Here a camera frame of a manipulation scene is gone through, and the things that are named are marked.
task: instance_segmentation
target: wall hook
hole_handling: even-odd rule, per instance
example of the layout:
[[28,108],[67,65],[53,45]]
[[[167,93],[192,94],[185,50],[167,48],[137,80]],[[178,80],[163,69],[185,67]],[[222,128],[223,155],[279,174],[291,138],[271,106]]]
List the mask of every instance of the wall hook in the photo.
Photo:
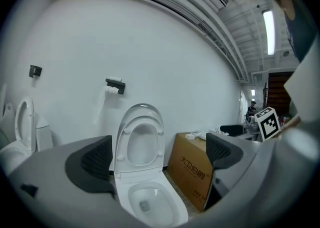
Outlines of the wall hook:
[[40,77],[42,68],[35,65],[30,65],[29,77],[33,78],[34,75]]

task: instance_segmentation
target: floor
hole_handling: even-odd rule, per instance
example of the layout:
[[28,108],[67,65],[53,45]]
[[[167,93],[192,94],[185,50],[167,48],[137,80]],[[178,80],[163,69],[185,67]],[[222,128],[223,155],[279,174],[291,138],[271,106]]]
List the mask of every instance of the floor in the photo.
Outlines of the floor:
[[[199,210],[197,210],[196,207],[194,207],[194,205],[186,198],[186,196],[182,193],[182,191],[177,187],[176,183],[171,179],[169,174],[166,171],[163,171],[163,173],[164,173],[165,177],[168,179],[168,181],[170,182],[170,184],[172,185],[172,187],[178,193],[180,198],[182,199],[182,201],[186,207],[186,210],[188,211],[189,221],[191,219],[201,215],[201,212]],[[115,189],[117,189],[116,183],[115,183],[115,177],[113,175],[110,175],[110,183],[113,185],[113,187]]]

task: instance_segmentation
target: fluorescent light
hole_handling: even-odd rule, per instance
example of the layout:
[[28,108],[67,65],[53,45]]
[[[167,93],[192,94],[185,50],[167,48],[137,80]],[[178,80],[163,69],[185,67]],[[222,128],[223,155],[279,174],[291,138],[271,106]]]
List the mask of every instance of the fluorescent light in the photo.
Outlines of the fluorescent light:
[[266,38],[268,44],[268,55],[273,55],[275,53],[275,23],[274,23],[274,14],[272,11],[266,11],[263,13],[265,29],[266,29]]

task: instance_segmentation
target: toilet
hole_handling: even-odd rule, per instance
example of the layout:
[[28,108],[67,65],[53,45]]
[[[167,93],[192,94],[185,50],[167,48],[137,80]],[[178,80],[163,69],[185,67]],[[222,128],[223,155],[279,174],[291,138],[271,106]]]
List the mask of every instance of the toilet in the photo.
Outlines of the toilet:
[[163,173],[165,133],[159,111],[132,106],[123,116],[115,146],[114,176],[121,206],[150,227],[188,221],[185,204]]
[[34,113],[31,97],[23,98],[17,107],[14,132],[16,141],[0,150],[0,165],[7,176],[35,151],[53,147],[49,124]]

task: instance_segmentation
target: gray gripper pad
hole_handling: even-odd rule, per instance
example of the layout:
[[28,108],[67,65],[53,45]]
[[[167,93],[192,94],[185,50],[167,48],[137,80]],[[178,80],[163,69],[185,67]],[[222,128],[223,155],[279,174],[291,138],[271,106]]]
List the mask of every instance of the gray gripper pad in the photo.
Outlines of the gray gripper pad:
[[227,169],[238,163],[244,152],[242,149],[216,135],[206,134],[206,150],[213,169]]
[[115,189],[109,182],[109,167],[113,159],[112,136],[73,152],[65,161],[69,180],[87,193],[111,193]]

